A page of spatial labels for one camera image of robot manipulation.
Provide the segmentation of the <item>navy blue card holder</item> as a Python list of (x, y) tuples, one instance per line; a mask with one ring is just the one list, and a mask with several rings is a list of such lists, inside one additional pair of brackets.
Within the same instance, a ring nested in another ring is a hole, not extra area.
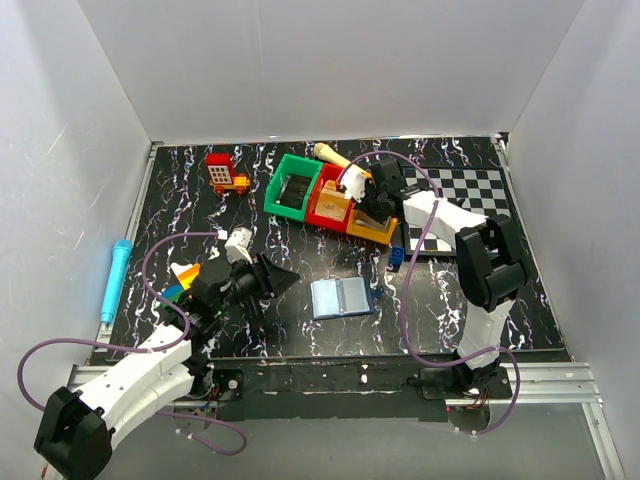
[(322, 321), (330, 319), (338, 319), (345, 317), (354, 317), (372, 314), (375, 310), (371, 289), (368, 282), (366, 287), (369, 293), (369, 299), (371, 302), (371, 311), (368, 314), (362, 315), (347, 315), (344, 313), (344, 300), (342, 291), (342, 281), (346, 278), (330, 278), (312, 281), (309, 284), (309, 306), (310, 306), (310, 318), (313, 321)]

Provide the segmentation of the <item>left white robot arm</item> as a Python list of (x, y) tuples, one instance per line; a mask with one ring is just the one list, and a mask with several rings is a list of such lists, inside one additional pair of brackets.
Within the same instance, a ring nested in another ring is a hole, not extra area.
[(202, 349), (219, 314), (238, 311), (258, 324), (261, 301), (282, 295), (299, 279), (263, 253), (228, 267), (203, 264), (140, 352), (75, 391), (61, 387), (49, 396), (35, 450), (66, 479), (96, 478), (141, 423), (176, 399), (200, 400), (211, 392)]

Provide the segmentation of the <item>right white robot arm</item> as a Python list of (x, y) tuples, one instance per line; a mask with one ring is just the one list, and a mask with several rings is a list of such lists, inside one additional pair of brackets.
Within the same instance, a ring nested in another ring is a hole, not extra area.
[(519, 290), (530, 278), (525, 253), (511, 217), (467, 211), (443, 197), (435, 181), (427, 187), (408, 184), (401, 167), (404, 160), (398, 153), (387, 152), (367, 171), (350, 163), (343, 168), (339, 185), (371, 219), (396, 218), (453, 247), (459, 285), (467, 300), (463, 334), (453, 360), (436, 363), (421, 357), (411, 345), (404, 311), (399, 313), (399, 325), (410, 356), (437, 369), (445, 389), (475, 397), (497, 375), (504, 325)]

